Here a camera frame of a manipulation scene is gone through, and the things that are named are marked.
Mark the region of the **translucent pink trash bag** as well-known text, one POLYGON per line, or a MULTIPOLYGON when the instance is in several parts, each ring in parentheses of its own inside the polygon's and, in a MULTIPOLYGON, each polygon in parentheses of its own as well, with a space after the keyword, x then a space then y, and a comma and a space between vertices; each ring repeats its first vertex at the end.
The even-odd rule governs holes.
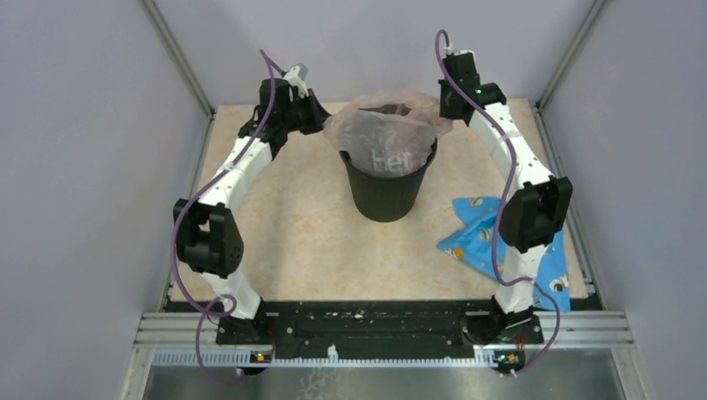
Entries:
POLYGON ((328 117, 323 135, 359 171, 398 178, 424 166, 437 139, 452 129, 453 121, 440 116, 436 97, 377 92, 355 98, 328 117))

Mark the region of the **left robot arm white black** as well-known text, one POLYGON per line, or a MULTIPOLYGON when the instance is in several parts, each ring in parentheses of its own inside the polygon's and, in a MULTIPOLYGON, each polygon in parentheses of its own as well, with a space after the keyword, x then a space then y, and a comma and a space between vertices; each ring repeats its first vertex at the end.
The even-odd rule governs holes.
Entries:
POLYGON ((223 306, 228 328, 247 344, 264 340, 268 328, 262 298, 239 265, 243 239, 235 213, 258 175, 278 155, 292 132, 318 133, 328 118, 303 79, 265 79, 260 103, 239 129, 231 153, 193 199, 173 207, 173 257, 209 283, 223 306))

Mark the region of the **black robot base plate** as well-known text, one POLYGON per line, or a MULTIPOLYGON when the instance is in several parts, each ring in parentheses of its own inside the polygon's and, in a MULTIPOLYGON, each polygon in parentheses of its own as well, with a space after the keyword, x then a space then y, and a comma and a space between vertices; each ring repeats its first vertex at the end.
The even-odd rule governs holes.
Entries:
POLYGON ((539 317, 504 317, 492 300, 263 301, 254 319, 226 317, 218 345, 263 345, 282 360, 472 358, 475 347, 540 345, 539 317))

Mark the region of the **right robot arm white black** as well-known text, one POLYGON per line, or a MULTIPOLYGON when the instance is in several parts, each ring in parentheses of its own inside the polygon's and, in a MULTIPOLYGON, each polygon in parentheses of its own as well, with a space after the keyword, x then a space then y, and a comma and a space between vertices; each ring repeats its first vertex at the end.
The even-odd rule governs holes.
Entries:
POLYGON ((446 47, 439 62, 441 116, 464 121, 478 135, 506 182, 498 197, 454 199, 464 226, 437 248, 497 282, 489 333, 511 343, 535 309, 569 310, 563 228, 573 185, 543 165, 500 88, 480 82, 472 51, 446 47))

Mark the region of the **black plastic trash bin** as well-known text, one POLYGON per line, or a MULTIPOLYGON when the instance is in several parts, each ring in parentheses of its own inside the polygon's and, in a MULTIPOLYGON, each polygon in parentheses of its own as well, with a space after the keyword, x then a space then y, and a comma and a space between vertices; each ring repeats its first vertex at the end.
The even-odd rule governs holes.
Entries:
POLYGON ((359 212, 377 223, 391 223, 412 210, 425 174, 438 150, 438 140, 430 147, 425 164, 400 177, 376 177, 357 169, 347 152, 339 152, 348 177, 353 202, 359 212))

